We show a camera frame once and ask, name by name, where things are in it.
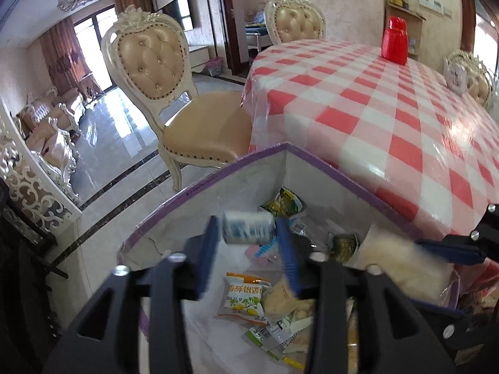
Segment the clear bag yellow cake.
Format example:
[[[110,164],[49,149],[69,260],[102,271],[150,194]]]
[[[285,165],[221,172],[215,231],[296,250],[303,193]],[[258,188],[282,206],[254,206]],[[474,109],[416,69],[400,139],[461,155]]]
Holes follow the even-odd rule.
[[[269,288],[261,298],[265,317],[271,323],[286,318],[290,313],[299,310],[298,316],[305,318],[312,312],[313,300],[296,298],[289,288],[288,280],[282,277],[272,288]]]

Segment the green peas snack packet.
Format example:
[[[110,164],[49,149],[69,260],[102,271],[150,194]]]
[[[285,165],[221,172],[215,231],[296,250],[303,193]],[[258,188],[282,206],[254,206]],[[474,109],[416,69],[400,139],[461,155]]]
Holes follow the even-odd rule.
[[[271,213],[274,217],[290,218],[304,210],[301,199],[286,187],[280,187],[275,198],[260,205],[264,211]]]

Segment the small blue white candy packet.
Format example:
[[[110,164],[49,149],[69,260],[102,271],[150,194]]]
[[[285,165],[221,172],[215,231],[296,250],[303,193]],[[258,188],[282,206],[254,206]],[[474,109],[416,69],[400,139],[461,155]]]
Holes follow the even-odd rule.
[[[266,245],[274,230],[271,213],[228,211],[222,217],[222,238],[229,245]]]

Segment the clear bag yellow pastry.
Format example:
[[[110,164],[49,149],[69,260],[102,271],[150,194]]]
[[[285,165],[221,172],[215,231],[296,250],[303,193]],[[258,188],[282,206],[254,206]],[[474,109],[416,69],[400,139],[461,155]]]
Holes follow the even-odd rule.
[[[453,265],[415,242],[371,225],[366,238],[346,265],[365,270],[371,265],[380,270],[406,296],[437,306],[447,306],[453,281]]]

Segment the silver black snack packet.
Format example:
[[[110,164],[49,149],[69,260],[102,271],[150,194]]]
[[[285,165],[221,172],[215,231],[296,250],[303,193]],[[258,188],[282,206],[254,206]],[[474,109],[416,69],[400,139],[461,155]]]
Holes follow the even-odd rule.
[[[360,240],[355,233],[328,234],[329,256],[342,264],[354,256],[360,246]]]

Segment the orange white snack packet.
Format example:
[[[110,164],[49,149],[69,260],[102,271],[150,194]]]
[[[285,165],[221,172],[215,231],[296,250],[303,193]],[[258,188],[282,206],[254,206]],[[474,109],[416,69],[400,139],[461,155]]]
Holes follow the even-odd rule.
[[[225,283],[227,288],[217,315],[240,318],[248,323],[265,326],[268,320],[262,298],[272,288],[271,282],[246,274],[227,272]]]

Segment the purple rimmed storage box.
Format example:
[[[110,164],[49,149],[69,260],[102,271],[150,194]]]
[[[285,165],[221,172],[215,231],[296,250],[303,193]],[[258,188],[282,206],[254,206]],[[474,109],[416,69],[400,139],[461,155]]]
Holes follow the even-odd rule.
[[[264,212],[260,205],[287,187],[308,211],[319,211],[335,225],[365,234],[372,224],[416,237],[418,230],[403,216],[339,170],[293,146],[278,144],[255,152],[207,176],[162,204],[119,249],[119,261],[141,270],[180,252],[199,236],[210,217],[228,211]],[[197,301],[185,300],[182,312],[189,348],[190,373],[289,373],[291,367],[271,359],[245,337],[234,318],[220,318],[227,272],[272,277],[282,266],[256,265],[246,246],[228,245],[220,237],[209,283]],[[149,343],[150,301],[140,310],[140,327]]]

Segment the beige tufted chair far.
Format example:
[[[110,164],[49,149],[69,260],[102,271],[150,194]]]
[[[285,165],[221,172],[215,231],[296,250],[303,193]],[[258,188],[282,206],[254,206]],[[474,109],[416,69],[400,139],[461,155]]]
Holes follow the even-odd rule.
[[[451,64],[458,64],[466,70],[469,95],[487,112],[491,112],[496,87],[486,65],[471,52],[459,49],[449,54],[448,61]]]

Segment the beige tufted chair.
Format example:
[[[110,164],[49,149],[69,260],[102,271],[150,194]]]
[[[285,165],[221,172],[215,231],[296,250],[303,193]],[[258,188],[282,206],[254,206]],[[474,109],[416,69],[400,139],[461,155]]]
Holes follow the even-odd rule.
[[[487,112],[491,112],[496,87],[486,65],[471,52],[459,49],[449,54],[448,61],[451,64],[458,64],[466,70],[469,95]]]
[[[326,39],[325,16],[309,0],[270,0],[264,9],[264,16],[273,45]]]
[[[242,92],[198,92],[187,40],[172,17],[129,5],[102,38],[101,53],[157,136],[176,192],[181,165],[222,168],[248,154],[252,121]]]

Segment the white lattice divider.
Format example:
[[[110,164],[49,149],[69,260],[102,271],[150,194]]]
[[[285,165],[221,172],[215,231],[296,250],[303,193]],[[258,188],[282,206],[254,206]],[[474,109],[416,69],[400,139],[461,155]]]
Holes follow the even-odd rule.
[[[61,173],[29,150],[5,105],[1,105],[1,179],[14,204],[46,233],[59,237],[81,217]]]

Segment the beige tufted chair near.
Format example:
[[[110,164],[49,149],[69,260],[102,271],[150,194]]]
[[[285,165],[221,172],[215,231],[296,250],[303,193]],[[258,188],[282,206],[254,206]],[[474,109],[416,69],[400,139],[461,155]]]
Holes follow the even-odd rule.
[[[157,136],[176,192],[181,165],[222,168],[248,154],[252,121],[242,92],[198,92],[187,40],[172,17],[129,5],[102,38],[101,53]]]

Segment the white carved sofa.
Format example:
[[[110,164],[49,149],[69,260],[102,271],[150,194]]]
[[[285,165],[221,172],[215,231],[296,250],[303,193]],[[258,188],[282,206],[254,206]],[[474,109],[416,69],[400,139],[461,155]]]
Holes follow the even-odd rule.
[[[83,95],[78,89],[59,95],[52,86],[38,97],[27,95],[25,106],[16,116],[27,148],[61,188],[70,185],[76,169],[79,153],[72,139],[80,135],[84,111]]]

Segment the red thermos jug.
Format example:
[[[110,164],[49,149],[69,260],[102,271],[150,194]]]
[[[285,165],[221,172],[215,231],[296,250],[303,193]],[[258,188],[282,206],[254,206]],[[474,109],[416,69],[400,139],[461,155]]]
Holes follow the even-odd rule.
[[[386,60],[405,65],[408,60],[409,37],[406,21],[390,16],[381,43],[381,56]]]

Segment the beige tufted chair middle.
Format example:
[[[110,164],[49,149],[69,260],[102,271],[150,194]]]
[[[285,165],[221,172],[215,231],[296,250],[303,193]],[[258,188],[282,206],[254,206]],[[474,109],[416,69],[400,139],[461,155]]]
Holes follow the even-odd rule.
[[[309,0],[270,0],[264,9],[264,16],[273,45],[326,39],[325,16]]]

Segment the wall mounted television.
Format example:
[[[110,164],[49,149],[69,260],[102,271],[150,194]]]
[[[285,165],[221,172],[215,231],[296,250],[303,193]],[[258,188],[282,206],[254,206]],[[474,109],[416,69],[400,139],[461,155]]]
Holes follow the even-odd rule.
[[[189,0],[172,0],[161,8],[161,12],[175,19],[183,31],[194,29],[194,20],[189,5]]]

